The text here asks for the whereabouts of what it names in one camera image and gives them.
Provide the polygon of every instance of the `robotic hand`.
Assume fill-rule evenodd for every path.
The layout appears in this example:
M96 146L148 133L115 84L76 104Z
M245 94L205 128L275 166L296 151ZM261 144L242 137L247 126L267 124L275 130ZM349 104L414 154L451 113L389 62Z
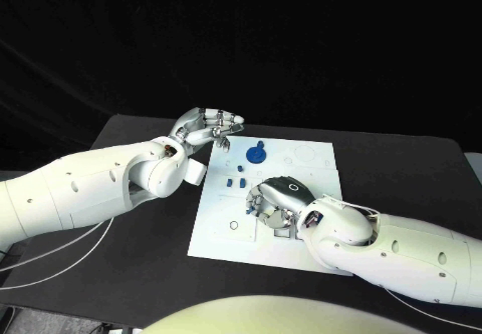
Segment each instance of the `robotic hand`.
M206 167L189 156L210 141L229 150L226 135L242 123L225 111L193 108L167 137L68 155L0 182L0 246L105 221L167 197L183 180L199 185Z
M265 205L275 209L271 215L262 212ZM291 177L258 184L245 206L270 228L296 224L297 237L323 267L346 270L421 301L482 307L482 241L327 195L314 199Z

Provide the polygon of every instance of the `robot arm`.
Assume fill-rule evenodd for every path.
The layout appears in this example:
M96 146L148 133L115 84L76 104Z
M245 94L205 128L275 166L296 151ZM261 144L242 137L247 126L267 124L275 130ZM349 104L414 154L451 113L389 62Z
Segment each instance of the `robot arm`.
M265 201L275 208L270 216L260 212ZM424 221L365 216L330 196L314 199L291 177L255 186L245 206L268 227L296 224L326 268L421 301L482 308L482 241Z
M189 156L210 141L228 150L225 135L242 122L225 111L193 108L167 137L68 155L0 182L0 245L105 221L167 197L183 180L199 185L206 167Z

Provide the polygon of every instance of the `blue object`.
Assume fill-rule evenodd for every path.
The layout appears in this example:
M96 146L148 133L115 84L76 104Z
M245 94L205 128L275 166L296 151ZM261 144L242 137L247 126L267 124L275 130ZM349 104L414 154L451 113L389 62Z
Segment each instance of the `blue object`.
M254 148L248 149L245 153L245 158L251 164L260 164L265 160L265 151L264 151L264 143L258 141L258 145Z

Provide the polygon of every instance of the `table surface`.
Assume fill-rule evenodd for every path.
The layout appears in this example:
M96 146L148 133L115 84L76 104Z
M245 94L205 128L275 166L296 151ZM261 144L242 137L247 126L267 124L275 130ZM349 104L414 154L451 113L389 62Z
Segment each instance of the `table surface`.
M114 116L92 149L169 133L174 120ZM459 145L446 138L247 125L242 136L333 143L343 199L384 213L436 223L482 239L482 187ZM195 154L209 161L210 144ZM361 278L187 257L200 186L186 182L115 219L104 241L56 278L0 291L0 303L115 324L144 327L205 301L238 295L297 296L365 310L440 333L470 333L402 305ZM69 242L88 228L36 236L23 259ZM91 249L105 227L75 245L11 271L4 286L60 271ZM451 321L482 327L482 311L404 300Z

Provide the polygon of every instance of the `white board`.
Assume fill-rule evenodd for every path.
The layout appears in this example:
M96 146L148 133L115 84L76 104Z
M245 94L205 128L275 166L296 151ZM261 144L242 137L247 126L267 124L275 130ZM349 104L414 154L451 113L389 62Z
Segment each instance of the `white board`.
M216 147L210 152L187 255L350 276L314 261L303 240L296 238L294 226L274 231L245 214L249 189L270 177L291 176L316 198L326 193L342 199L332 144L241 136L229 136L229 141L228 153ZM264 142L265 161L251 164L245 152L258 141ZM245 188L239 187L241 178Z

